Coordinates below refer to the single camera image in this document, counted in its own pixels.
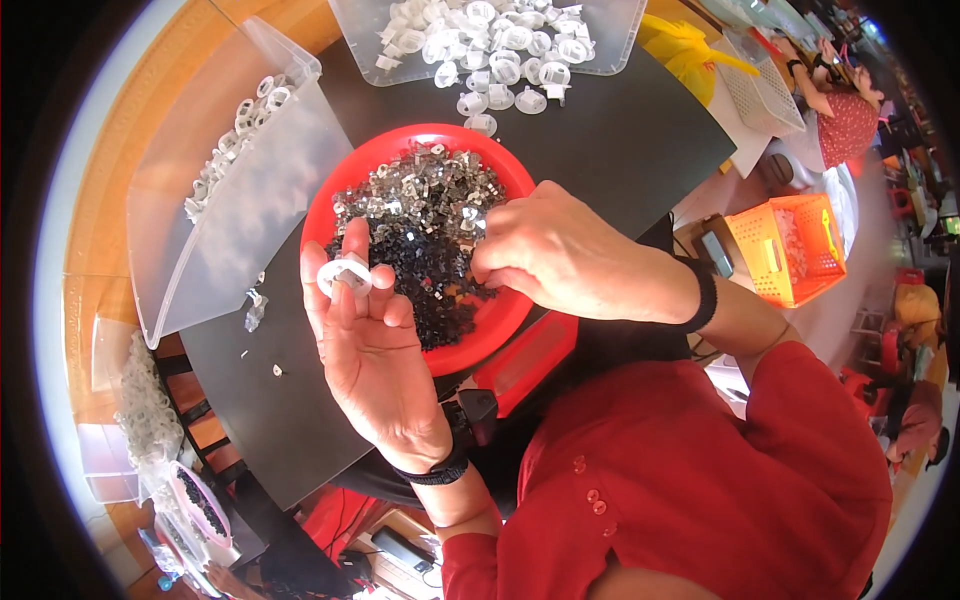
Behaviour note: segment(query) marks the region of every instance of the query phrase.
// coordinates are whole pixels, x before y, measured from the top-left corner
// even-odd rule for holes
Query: black wristband
[[[713,280],[713,271],[707,263],[688,256],[676,258],[696,275],[700,286],[700,306],[689,321],[673,326],[682,333],[695,333],[703,329],[717,311],[717,282]]]
[[[796,60],[796,59],[788,60],[786,64],[786,70],[790,72],[790,77],[794,77],[793,67],[796,64],[798,64],[799,66],[802,66],[804,70],[806,70],[806,67],[804,66],[804,62],[802,60]]]
[[[420,486],[445,486],[463,477],[464,473],[467,472],[468,465],[467,454],[458,448],[456,436],[454,436],[453,449],[449,456],[433,466],[430,472],[416,475],[396,467],[394,467],[394,471],[400,476],[400,479],[407,483],[415,483]]]

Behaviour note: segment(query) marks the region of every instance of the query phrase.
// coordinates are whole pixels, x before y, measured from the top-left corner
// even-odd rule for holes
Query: black table
[[[354,146],[416,123],[463,125],[462,85],[432,80],[374,87],[341,39],[320,54],[321,87]],[[665,68],[635,48],[612,77],[574,74],[566,107],[540,115],[491,111],[494,137],[535,181],[555,180],[636,239],[735,150],[705,108]],[[520,91],[523,85],[515,85]],[[281,508],[329,481],[370,446],[330,396],[302,308],[302,224],[267,268],[270,302],[253,333],[246,308],[180,333],[210,406],[247,466]],[[241,354],[248,350],[244,358]],[[284,375],[273,375],[273,365]]]

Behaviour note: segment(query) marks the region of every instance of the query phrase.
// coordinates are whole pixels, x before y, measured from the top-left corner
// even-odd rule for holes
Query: orange plastic basket
[[[794,214],[804,244],[805,276],[791,272],[774,216],[778,209]],[[771,198],[726,221],[747,261],[757,295],[775,306],[802,306],[847,276],[843,244],[826,194]]]

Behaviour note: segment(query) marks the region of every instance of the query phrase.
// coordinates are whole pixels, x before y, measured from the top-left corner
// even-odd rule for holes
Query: yellow plastic bag
[[[644,14],[636,42],[680,80],[700,104],[713,99],[715,73],[713,62],[723,62],[746,73],[759,76],[750,64],[711,49],[704,41],[704,32],[686,21],[670,21]]]

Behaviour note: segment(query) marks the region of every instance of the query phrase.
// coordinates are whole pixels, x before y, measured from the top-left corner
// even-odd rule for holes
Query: white plastic basket
[[[726,36],[714,43],[713,48],[749,62],[737,52]],[[717,62],[716,65],[727,82],[736,111],[740,113],[744,125],[774,137],[806,131],[804,118],[797,110],[797,103],[790,95],[790,90],[783,82],[773,59],[765,59],[756,68],[760,72],[759,77],[753,77],[722,62]]]

